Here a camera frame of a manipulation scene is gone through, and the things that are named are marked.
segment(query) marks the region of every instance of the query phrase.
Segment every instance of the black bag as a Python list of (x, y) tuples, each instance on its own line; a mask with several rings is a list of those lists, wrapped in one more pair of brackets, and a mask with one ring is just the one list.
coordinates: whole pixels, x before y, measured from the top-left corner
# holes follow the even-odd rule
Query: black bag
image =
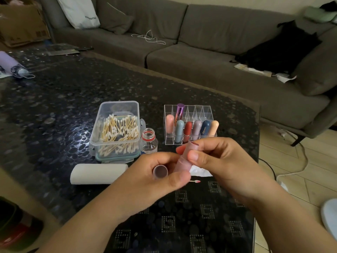
[(280, 26), (283, 27), (279, 35), (235, 56), (235, 60), (259, 71), (291, 74), (301, 60), (322, 43), (317, 33), (306, 33), (295, 21), (277, 25)]

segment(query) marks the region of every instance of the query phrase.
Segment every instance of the paper towel roll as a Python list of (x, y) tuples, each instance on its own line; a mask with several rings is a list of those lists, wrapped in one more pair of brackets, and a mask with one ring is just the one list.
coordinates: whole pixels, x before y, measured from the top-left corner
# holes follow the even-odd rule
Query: paper towel roll
[(127, 169), (127, 164), (78, 164), (71, 172), (70, 183), (111, 184)]

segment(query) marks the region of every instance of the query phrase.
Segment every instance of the white object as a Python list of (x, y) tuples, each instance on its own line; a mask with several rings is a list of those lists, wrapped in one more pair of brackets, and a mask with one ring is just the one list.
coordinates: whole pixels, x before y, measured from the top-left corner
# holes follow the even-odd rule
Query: white object
[(325, 228), (337, 241), (337, 199), (328, 200), (323, 205), (321, 216)]
[(293, 77), (293, 78), (289, 78), (288, 74), (284, 74), (284, 73), (277, 73), (276, 75), (277, 80), (286, 83), (289, 80), (295, 80), (297, 78), (297, 76)]
[(153, 43), (158, 43), (158, 44), (166, 45), (166, 42), (160, 41), (160, 40), (158, 40), (158, 38), (154, 38), (153, 37), (151, 29), (149, 31), (147, 31), (147, 33), (145, 35), (132, 34), (131, 37), (133, 37), (134, 35), (136, 35), (137, 37), (140, 37), (140, 38), (144, 38), (146, 40), (146, 42), (153, 42)]
[(71, 184), (111, 184), (128, 169), (126, 164), (78, 164), (70, 175)]
[(98, 28), (99, 19), (91, 0), (57, 0), (75, 29)]
[(198, 166), (192, 165), (190, 169), (191, 176), (198, 176), (198, 177), (212, 177), (212, 174), (203, 168)]

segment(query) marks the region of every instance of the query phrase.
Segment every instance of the lipstick tube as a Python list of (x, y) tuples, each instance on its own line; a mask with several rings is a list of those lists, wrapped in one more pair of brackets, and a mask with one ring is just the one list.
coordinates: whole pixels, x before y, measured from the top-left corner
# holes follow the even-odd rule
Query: lipstick tube
[(183, 136), (184, 122), (182, 120), (177, 121), (177, 126), (175, 130), (175, 139), (174, 142), (180, 143)]
[(174, 127), (174, 116), (171, 114), (166, 115), (166, 133), (172, 133), (173, 132), (173, 127)]
[(185, 108), (184, 104), (180, 103), (180, 104), (177, 105), (177, 112), (176, 112), (176, 116), (175, 116), (175, 120), (174, 120), (174, 125), (176, 125), (178, 120), (183, 119), (184, 108)]
[(201, 129), (202, 121), (195, 121), (192, 129), (192, 141), (197, 140)]
[(190, 171), (192, 164), (187, 160), (187, 154), (190, 150), (198, 150), (199, 145), (193, 141), (186, 144), (183, 155), (180, 156), (173, 172), (187, 170)]
[(208, 120), (205, 120), (203, 122), (203, 125), (201, 126), (200, 135), (206, 136), (208, 134), (210, 128), (211, 128), (211, 122), (208, 121)]
[(216, 133), (216, 130), (218, 129), (219, 127), (219, 122), (218, 121), (212, 121), (211, 122), (211, 128), (208, 132), (208, 136), (209, 137), (214, 137), (215, 136), (215, 133)]
[(184, 138), (183, 138), (183, 144), (187, 143), (189, 140), (189, 136), (191, 135), (192, 132), (192, 122), (188, 121), (185, 124), (185, 128), (184, 128)]

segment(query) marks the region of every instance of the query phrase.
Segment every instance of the cardboard box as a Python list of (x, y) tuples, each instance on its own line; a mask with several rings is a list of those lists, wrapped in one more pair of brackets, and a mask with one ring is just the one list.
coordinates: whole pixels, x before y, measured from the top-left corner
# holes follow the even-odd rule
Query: cardboard box
[(0, 5), (0, 40), (16, 47), (50, 39), (39, 4), (33, 0), (20, 1), (24, 5)]

